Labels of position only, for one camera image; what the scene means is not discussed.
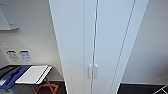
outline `cabinet handle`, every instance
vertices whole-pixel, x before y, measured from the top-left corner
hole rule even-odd
[[[88,66],[88,78],[91,78],[91,75],[92,75],[92,65],[89,64],[89,66]]]
[[[94,79],[98,77],[98,67],[97,65],[94,65]]]

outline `white cabinet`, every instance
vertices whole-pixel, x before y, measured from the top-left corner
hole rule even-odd
[[[49,0],[68,94],[115,94],[148,0]]]
[[[0,0],[0,30],[18,29],[18,24],[7,0]]]

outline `wall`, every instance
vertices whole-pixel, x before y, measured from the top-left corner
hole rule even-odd
[[[9,65],[9,62],[7,61],[6,57],[4,56],[4,54],[2,53],[2,51],[0,50],[0,68]]]
[[[168,0],[150,0],[122,83],[168,83]]]
[[[19,29],[0,31],[0,48],[10,64],[48,64],[56,67],[49,78],[62,80],[62,69],[56,45],[48,0],[8,0],[18,22]],[[7,51],[14,50],[17,54],[28,50],[31,61],[24,61],[20,55],[18,61],[8,58]]]

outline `cabinet door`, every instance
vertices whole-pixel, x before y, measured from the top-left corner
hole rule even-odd
[[[98,0],[92,94],[110,94],[134,0]]]
[[[85,94],[91,94],[92,86],[96,4],[97,0],[85,0]]]
[[[97,0],[49,4],[67,93],[91,94]]]

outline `wall outlet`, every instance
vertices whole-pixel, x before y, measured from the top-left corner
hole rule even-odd
[[[18,61],[19,60],[15,51],[8,51],[7,54],[8,54],[8,56],[11,60],[13,60],[13,61]]]
[[[28,51],[20,51],[20,55],[22,56],[22,58],[26,61],[30,61],[30,55]]]

